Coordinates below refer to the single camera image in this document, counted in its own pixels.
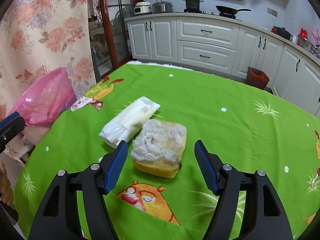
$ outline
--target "sponge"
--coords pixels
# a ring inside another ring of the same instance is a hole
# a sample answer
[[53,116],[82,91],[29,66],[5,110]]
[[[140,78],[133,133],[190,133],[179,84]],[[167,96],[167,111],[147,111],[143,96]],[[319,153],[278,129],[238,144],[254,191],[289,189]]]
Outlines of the sponge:
[[140,171],[174,178],[181,168],[187,129],[179,123],[150,119],[132,142],[131,158]]

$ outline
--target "white packet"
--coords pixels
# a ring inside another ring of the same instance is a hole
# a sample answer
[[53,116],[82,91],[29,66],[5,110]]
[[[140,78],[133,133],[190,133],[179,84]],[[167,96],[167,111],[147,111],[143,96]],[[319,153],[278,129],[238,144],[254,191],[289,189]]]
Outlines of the white packet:
[[108,122],[99,136],[106,144],[116,149],[121,140],[129,142],[159,107],[160,105],[149,98],[138,98]]

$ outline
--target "rice cooker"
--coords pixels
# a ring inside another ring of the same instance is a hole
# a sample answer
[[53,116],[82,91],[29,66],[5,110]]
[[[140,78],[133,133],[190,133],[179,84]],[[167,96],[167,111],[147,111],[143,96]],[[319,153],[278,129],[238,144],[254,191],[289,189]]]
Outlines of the rice cooker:
[[151,14],[152,8],[150,2],[138,2],[134,8],[134,15]]

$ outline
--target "cartoon ear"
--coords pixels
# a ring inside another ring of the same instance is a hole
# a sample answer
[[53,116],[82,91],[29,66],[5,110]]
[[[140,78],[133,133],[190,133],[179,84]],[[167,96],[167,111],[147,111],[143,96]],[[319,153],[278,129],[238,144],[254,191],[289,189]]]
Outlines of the cartoon ear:
[[165,190],[165,187],[164,187],[164,186],[160,186],[160,187],[158,188],[158,191],[159,191],[159,192],[164,191],[164,190]]

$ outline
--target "curtain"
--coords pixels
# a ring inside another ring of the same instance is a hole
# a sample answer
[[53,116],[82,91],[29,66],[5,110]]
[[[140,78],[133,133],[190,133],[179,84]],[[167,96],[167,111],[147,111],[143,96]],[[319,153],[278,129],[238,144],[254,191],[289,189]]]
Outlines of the curtain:
[[[14,0],[0,22],[0,121],[37,78],[58,67],[78,98],[96,84],[87,0]],[[5,153],[21,162],[32,147],[16,137]]]

